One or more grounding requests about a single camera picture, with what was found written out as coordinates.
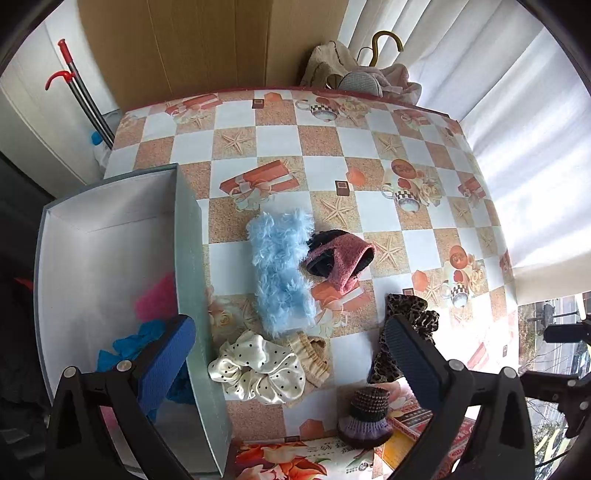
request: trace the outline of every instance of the white curtain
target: white curtain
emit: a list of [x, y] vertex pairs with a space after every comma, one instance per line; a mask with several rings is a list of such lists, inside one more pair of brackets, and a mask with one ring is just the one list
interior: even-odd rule
[[[378, 30], [398, 34], [404, 51], [389, 39], [378, 66], [404, 63], [423, 86], [418, 105], [460, 121], [518, 301], [591, 290], [591, 99], [550, 33], [516, 0], [351, 2], [339, 39], [357, 54]], [[363, 50], [360, 62], [370, 58]]]

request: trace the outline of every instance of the white polka dot scrunchie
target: white polka dot scrunchie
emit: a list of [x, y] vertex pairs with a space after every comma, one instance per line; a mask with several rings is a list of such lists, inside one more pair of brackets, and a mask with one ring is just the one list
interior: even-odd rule
[[263, 404], [295, 400], [306, 383], [304, 369], [290, 347], [267, 342], [251, 330], [240, 335], [233, 345], [225, 342], [207, 371], [214, 382], [225, 383], [228, 398], [256, 398]]

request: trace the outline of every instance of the blue gripper pad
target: blue gripper pad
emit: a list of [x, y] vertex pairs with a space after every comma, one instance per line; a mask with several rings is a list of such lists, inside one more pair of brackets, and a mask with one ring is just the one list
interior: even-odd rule
[[431, 347], [434, 349], [435, 347], [420, 338], [410, 325], [407, 325], [408, 328], [405, 329], [401, 325], [401, 322], [404, 321], [404, 319], [396, 316], [387, 320], [384, 333], [386, 344], [392, 358], [396, 360], [400, 370], [408, 380], [408, 385], [413, 389], [420, 406], [437, 413], [441, 406], [441, 380], [417, 345], [417, 342], [426, 344], [423, 345], [424, 348]]
[[145, 415], [160, 406], [195, 343], [196, 328], [187, 317], [138, 381], [138, 404]]

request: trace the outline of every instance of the red hook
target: red hook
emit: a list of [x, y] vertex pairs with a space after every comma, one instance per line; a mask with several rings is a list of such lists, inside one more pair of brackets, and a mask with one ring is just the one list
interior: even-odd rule
[[55, 72], [53, 75], [51, 75], [51, 77], [49, 77], [49, 79], [45, 83], [45, 90], [49, 90], [51, 82], [54, 78], [57, 77], [64, 77], [66, 83], [70, 83], [74, 79], [74, 74], [72, 72], [68, 72], [67, 70], [60, 70], [59, 72]]

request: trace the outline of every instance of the blue fuzzy scrunchie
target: blue fuzzy scrunchie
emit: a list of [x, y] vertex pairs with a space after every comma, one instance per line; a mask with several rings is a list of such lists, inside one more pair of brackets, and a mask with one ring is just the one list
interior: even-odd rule
[[298, 269], [314, 231], [312, 215], [300, 209], [280, 215], [262, 212], [246, 230], [256, 271], [257, 310], [267, 334], [277, 338], [288, 330], [314, 326], [312, 283]]

